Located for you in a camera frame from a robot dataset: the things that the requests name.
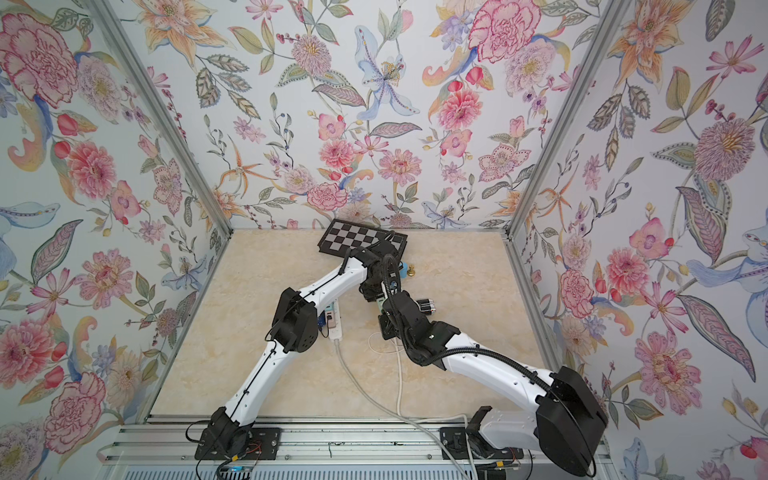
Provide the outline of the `black electric shaver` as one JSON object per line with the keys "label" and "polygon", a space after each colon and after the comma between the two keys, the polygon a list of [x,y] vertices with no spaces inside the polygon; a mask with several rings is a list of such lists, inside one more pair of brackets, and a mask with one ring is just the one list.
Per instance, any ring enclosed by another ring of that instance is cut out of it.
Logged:
{"label": "black electric shaver", "polygon": [[417,304],[419,306],[420,311],[425,315],[432,315],[436,311],[435,304],[432,300],[419,299],[417,301]]}

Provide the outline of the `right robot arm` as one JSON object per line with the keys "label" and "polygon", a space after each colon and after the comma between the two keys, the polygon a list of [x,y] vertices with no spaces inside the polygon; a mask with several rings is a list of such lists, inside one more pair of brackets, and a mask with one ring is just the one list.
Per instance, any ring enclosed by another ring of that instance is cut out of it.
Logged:
{"label": "right robot arm", "polygon": [[573,476],[596,475],[608,417],[578,372],[531,367],[486,348],[457,327],[430,320],[406,291],[384,296],[379,322],[382,336],[398,338],[414,364],[463,375],[527,413],[479,409],[470,427],[481,442],[495,450],[536,449]]}

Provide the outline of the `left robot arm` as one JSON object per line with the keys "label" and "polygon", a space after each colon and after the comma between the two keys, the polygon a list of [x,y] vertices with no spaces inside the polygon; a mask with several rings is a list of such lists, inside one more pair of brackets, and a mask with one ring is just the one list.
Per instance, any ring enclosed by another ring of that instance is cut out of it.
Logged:
{"label": "left robot arm", "polygon": [[210,416],[194,458],[234,461],[247,454],[252,443],[250,431],[270,391],[291,362],[320,335],[320,314],[353,288],[368,302],[383,297],[385,286],[399,283],[400,257],[396,247],[380,240],[369,247],[351,249],[337,269],[316,282],[301,289],[285,289],[265,335],[263,354],[237,393]]}

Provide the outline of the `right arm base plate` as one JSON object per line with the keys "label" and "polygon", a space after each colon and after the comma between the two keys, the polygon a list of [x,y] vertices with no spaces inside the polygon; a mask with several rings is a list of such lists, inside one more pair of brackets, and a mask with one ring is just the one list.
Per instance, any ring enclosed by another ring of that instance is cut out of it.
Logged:
{"label": "right arm base plate", "polygon": [[481,460],[523,460],[525,452],[519,448],[495,448],[480,436],[479,422],[470,420],[466,427],[449,426],[439,429],[443,460],[468,460],[469,453]]}

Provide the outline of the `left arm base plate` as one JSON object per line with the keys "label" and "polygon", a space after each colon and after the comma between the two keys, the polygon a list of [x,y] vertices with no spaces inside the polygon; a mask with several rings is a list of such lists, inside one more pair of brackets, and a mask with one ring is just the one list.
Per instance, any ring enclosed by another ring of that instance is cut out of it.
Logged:
{"label": "left arm base plate", "polygon": [[194,453],[195,460],[275,460],[282,430],[276,427],[238,426],[220,428],[209,423]]}

